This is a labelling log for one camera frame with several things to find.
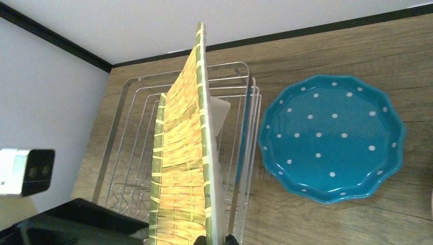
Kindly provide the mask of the metal wire dish rack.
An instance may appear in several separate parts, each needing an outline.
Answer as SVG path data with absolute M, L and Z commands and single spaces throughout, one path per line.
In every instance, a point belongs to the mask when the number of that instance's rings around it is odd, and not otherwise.
M 122 87 L 103 147 L 94 202 L 148 222 L 151 162 L 157 107 L 179 71 L 129 79 Z M 228 233 L 243 243 L 256 152 L 261 94 L 245 62 L 208 67 L 211 96 L 230 104 L 216 133 Z

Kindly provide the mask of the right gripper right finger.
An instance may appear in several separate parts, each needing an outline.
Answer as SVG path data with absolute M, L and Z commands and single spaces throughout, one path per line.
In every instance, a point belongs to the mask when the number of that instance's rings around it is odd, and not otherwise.
M 233 235 L 229 234 L 225 237 L 225 245 L 239 245 L 239 243 Z

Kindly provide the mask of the bamboo pattern square plate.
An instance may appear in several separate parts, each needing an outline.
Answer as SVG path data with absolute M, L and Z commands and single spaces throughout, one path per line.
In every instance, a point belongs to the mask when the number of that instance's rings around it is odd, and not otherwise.
M 205 24 L 183 69 L 160 95 L 155 121 L 148 244 L 224 244 L 226 204 L 212 128 Z

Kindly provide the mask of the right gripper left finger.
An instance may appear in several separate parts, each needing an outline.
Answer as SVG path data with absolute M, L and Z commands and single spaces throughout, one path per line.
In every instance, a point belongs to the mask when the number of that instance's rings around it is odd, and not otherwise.
M 203 235 L 199 236 L 194 242 L 194 245 L 207 245 L 206 236 Z

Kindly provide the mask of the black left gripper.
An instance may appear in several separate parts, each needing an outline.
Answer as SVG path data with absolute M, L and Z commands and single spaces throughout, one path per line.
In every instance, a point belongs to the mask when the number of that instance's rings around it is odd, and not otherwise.
M 144 244 L 148 238 L 148 223 L 81 198 L 1 231 L 1 244 Z

